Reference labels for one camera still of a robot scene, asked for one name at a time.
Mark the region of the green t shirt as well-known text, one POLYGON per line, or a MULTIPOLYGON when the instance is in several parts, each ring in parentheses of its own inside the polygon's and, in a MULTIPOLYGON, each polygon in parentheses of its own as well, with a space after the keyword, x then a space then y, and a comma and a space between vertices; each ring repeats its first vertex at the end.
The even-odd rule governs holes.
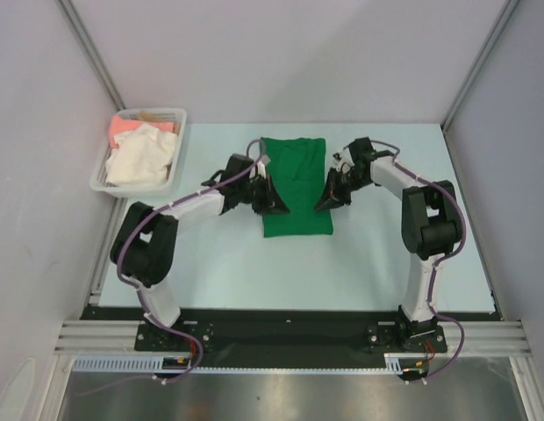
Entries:
POLYGON ((263 236, 333 234, 330 212, 315 210, 326 180, 326 140, 265 138, 263 142, 269 157, 267 173, 290 210, 263 216, 263 236))

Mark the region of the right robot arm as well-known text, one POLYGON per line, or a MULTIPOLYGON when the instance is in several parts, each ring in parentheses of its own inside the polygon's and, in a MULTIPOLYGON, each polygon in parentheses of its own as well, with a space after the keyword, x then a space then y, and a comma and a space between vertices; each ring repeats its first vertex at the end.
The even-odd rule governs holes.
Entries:
POLYGON ((316 211, 330 211, 352 202, 352 193, 369 185, 388 190, 401 203, 401 238, 411 257, 404 301, 397 310, 390 343, 406 352, 435 341, 441 315, 435 296, 445 261, 466 241, 466 223, 454 184, 431 182, 398 161, 400 149, 368 137, 333 154, 326 185, 316 211))

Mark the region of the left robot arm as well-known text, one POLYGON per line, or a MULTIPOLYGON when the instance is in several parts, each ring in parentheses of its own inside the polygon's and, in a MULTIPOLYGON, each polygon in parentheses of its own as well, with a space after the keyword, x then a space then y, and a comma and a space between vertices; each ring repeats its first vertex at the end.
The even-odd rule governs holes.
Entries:
POLYGON ((290 209, 279 196, 267 171, 269 158, 261 153, 232 155, 225 169, 217 171, 196 192, 155 208, 133 203, 110 250, 118 279, 134 289, 147 322, 156 326, 155 341, 173 351, 185 340, 178 299, 167 276, 181 233, 240 204, 260 216, 285 215, 290 209))

